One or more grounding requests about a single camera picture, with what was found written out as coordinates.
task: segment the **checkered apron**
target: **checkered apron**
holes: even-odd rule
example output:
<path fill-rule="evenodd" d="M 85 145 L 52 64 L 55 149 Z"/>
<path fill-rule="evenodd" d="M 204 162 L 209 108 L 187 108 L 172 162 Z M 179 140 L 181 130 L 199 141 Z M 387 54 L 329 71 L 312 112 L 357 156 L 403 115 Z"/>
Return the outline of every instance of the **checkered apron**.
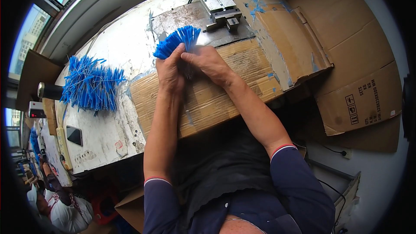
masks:
<path fill-rule="evenodd" d="M 76 210 L 80 213 L 80 215 L 81 215 L 81 217 L 82 217 L 82 219 L 87 223 L 87 221 L 84 219 L 84 216 L 82 216 L 82 213 L 81 213 L 81 209 L 80 209 L 80 206 L 78 205 L 78 203 L 76 202 L 76 200 L 74 199 L 74 195 L 72 194 L 72 193 L 69 193 L 69 196 L 70 196 L 70 199 L 71 199 L 71 203 L 73 204 L 73 206 L 76 208 Z M 51 199 L 55 199 L 55 202 L 52 204 L 52 208 L 54 207 L 54 205 L 60 200 L 59 199 L 59 195 L 57 194 L 57 193 L 54 193 L 52 196 L 51 196 L 51 198 L 49 199 L 49 201 L 51 200 Z"/>

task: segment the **building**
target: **building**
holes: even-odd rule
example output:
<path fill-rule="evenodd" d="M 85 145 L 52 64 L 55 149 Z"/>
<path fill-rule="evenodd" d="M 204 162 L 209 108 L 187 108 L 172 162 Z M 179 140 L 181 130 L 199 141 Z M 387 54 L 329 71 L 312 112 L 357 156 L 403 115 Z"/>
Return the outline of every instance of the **building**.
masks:
<path fill-rule="evenodd" d="M 42 32 L 43 27 L 46 24 L 46 19 L 48 18 L 48 14 L 43 11 L 42 9 L 37 14 L 36 18 L 34 19 L 32 27 L 30 27 L 29 33 L 33 34 L 34 36 L 39 37 L 40 33 Z"/>
<path fill-rule="evenodd" d="M 19 55 L 18 55 L 18 62 L 15 68 L 15 74 L 18 74 L 18 75 L 22 74 L 24 59 L 26 58 L 28 50 L 33 49 L 34 44 L 36 43 L 36 40 L 37 40 L 37 36 L 35 36 L 34 34 L 26 33 L 23 36 Z"/>
<path fill-rule="evenodd" d="M 20 126 L 20 111 L 12 109 L 12 127 Z"/>
<path fill-rule="evenodd" d="M 36 44 L 36 41 L 39 38 L 40 33 L 42 32 L 42 29 L 44 28 L 46 20 L 48 18 L 49 15 L 45 11 L 40 9 L 39 13 L 33 21 L 32 26 L 29 29 L 29 33 L 26 33 L 23 36 L 18 55 L 18 61 L 16 63 L 16 68 L 14 71 L 15 74 L 20 75 L 22 73 L 24 60 L 26 58 L 28 50 L 34 48 L 34 45 Z"/>

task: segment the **metal plate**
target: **metal plate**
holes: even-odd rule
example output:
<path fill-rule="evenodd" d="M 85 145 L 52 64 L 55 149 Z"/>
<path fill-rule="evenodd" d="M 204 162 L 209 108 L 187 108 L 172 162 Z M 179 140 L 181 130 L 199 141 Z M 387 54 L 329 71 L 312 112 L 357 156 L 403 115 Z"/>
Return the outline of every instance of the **metal plate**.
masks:
<path fill-rule="evenodd" d="M 230 9 L 236 6 L 233 0 L 201 0 L 210 13 L 222 11 L 223 9 Z"/>
<path fill-rule="evenodd" d="M 154 17 L 151 22 L 151 31 L 155 39 L 163 41 L 179 27 L 193 26 L 204 31 L 206 25 L 210 23 L 212 23 L 211 18 L 202 3 L 195 2 Z M 230 33 L 226 27 L 223 27 L 209 33 L 201 32 L 196 44 L 217 47 L 254 36 L 253 30 L 241 17 L 237 31 Z"/>

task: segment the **smartphone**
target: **smartphone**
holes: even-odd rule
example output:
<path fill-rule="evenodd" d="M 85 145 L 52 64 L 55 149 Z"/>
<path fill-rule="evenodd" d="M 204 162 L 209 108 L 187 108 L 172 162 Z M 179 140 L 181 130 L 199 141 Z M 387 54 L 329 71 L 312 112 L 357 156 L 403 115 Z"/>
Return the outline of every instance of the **smartphone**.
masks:
<path fill-rule="evenodd" d="M 72 143 L 82 146 L 81 130 L 76 127 L 67 126 L 67 139 Z"/>

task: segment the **shirt cuff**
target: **shirt cuff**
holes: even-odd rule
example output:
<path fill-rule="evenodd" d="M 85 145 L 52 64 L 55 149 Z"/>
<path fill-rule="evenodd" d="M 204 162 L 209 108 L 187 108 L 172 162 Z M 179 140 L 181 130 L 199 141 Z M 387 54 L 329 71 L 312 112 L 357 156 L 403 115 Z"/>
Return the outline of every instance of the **shirt cuff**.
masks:
<path fill-rule="evenodd" d="M 294 145 L 289 145 L 289 144 L 281 145 L 281 146 L 279 146 L 278 148 L 276 148 L 276 150 L 273 152 L 273 155 L 272 155 L 272 157 L 270 158 L 270 163 L 272 162 L 273 157 L 275 157 L 275 155 L 276 155 L 279 151 L 283 150 L 284 148 L 295 148 L 295 149 L 297 150 L 297 148 L 296 148 Z"/>
<path fill-rule="evenodd" d="M 146 185 L 146 183 L 148 183 L 149 181 L 153 181 L 153 180 L 164 181 L 164 182 L 167 182 L 170 185 L 172 185 L 168 180 L 166 180 L 166 179 L 164 179 L 162 177 L 159 177 L 159 176 L 151 176 L 151 177 L 148 177 L 146 180 L 144 180 L 143 187 Z"/>

